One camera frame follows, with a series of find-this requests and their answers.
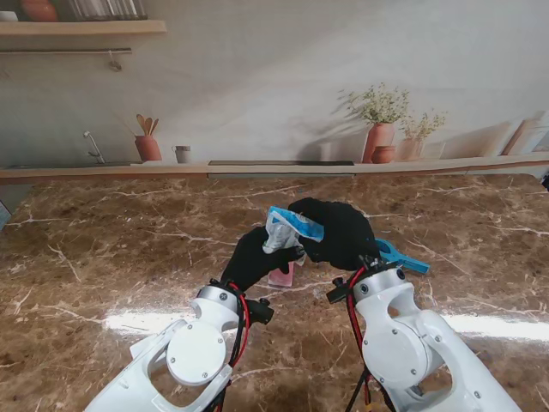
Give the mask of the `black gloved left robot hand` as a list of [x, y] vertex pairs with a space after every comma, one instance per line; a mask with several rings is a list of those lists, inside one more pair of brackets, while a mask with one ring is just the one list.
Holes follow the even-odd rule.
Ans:
[[234, 253], [224, 269], [220, 281], [233, 282], [242, 292], [259, 282], [273, 270], [284, 274], [289, 264], [299, 260], [305, 252], [299, 246], [265, 253], [262, 246], [268, 239], [265, 227], [255, 227], [237, 243]]

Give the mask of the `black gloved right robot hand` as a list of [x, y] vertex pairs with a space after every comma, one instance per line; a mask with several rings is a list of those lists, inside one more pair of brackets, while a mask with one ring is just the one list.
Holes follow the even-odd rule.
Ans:
[[307, 197], [288, 208], [324, 228], [321, 242], [299, 238], [313, 262], [328, 262], [339, 270], [354, 271], [362, 265], [360, 258], [381, 257], [368, 219], [352, 205]]

